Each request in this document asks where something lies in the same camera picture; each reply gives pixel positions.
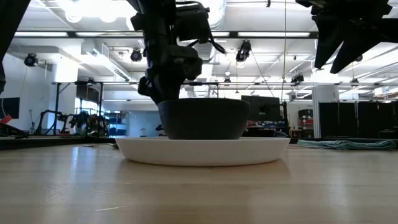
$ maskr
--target blue cloth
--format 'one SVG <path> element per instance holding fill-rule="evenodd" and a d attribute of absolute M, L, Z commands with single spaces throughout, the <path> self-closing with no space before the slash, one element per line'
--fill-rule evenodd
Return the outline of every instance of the blue cloth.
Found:
<path fill-rule="evenodd" d="M 383 150 L 383 149 L 396 149 L 396 144 L 392 140 L 379 141 L 376 143 L 358 143 L 350 141 L 306 141 L 298 140 L 299 146 L 310 146 L 310 147 L 324 147 L 328 149 L 339 149 L 339 150 Z"/>

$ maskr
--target ceiling duct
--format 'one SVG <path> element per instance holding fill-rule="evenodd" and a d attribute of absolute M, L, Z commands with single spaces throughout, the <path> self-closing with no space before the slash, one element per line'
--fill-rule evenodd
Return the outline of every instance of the ceiling duct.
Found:
<path fill-rule="evenodd" d="M 91 55 L 99 60 L 99 62 L 104 65 L 109 71 L 111 71 L 114 75 L 121 77 L 126 82 L 136 82 L 137 80 L 132 80 L 131 76 L 123 67 L 118 64 L 115 60 L 109 57 L 109 48 L 102 44 L 101 47 L 96 46 L 91 41 L 85 41 L 81 45 L 81 51 L 85 52 L 88 55 Z"/>

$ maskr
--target cable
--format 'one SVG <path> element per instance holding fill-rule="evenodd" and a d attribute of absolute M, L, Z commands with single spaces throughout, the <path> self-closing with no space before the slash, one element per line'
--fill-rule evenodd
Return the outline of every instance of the cable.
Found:
<path fill-rule="evenodd" d="M 285 84 L 285 72 L 286 72 L 286 29 L 287 29 L 287 23 L 286 23 L 286 9 L 287 9 L 287 0 L 285 0 L 285 49 L 284 49 L 284 72 L 282 74 L 282 93 L 280 94 L 280 100 L 282 101 L 284 97 L 284 84 Z"/>
<path fill-rule="evenodd" d="M 26 66 L 26 69 L 25 69 L 24 81 L 22 82 L 22 88 L 21 88 L 21 93 L 19 94 L 19 98 L 21 98 L 21 97 L 22 97 L 22 93 L 24 92 L 24 87 L 25 87 L 26 75 L 27 75 L 27 66 Z"/>
<path fill-rule="evenodd" d="M 5 117 L 6 117 L 6 112 L 4 111 L 4 106 L 3 106 L 3 103 L 4 103 L 4 98 L 3 98 L 3 99 L 1 99 L 1 110 L 2 110 L 2 114 L 4 115 L 4 117 L 3 117 L 3 118 L 5 118 Z"/>
<path fill-rule="evenodd" d="M 264 79 L 264 82 L 265 82 L 266 85 L 267 85 L 268 90 L 271 92 L 272 97 L 275 97 L 274 94 L 273 94 L 273 92 L 272 92 L 272 90 L 271 90 L 271 88 L 269 88 L 268 82 L 267 82 L 266 78 L 264 77 L 264 74 L 263 74 L 262 71 L 261 71 L 260 65 L 257 63 L 256 56 L 254 55 L 254 53 L 253 53 L 252 50 L 251 50 L 251 54 L 253 54 L 254 61 L 256 62 L 257 68 L 259 69 L 259 71 L 260 71 L 260 73 L 261 73 L 261 76 L 262 76 L 262 78 Z"/>

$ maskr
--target white column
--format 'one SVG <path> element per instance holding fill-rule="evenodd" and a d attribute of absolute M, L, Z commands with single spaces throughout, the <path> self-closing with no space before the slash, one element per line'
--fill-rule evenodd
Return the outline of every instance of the white column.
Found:
<path fill-rule="evenodd" d="M 316 138 L 321 137 L 319 102 L 337 102 L 339 100 L 338 86 L 315 86 L 312 88 L 313 132 Z"/>

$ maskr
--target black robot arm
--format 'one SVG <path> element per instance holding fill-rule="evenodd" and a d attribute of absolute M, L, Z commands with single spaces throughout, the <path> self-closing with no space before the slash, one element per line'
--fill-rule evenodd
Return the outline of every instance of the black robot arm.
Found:
<path fill-rule="evenodd" d="M 208 23 L 209 9 L 200 2 L 175 0 L 127 0 L 138 12 L 131 18 L 135 30 L 142 30 L 146 75 L 140 79 L 138 92 L 158 104 L 178 99 L 181 84 L 201 74 L 202 59 L 192 48 L 196 43 L 215 43 Z M 195 40 L 188 46 L 179 41 Z"/>

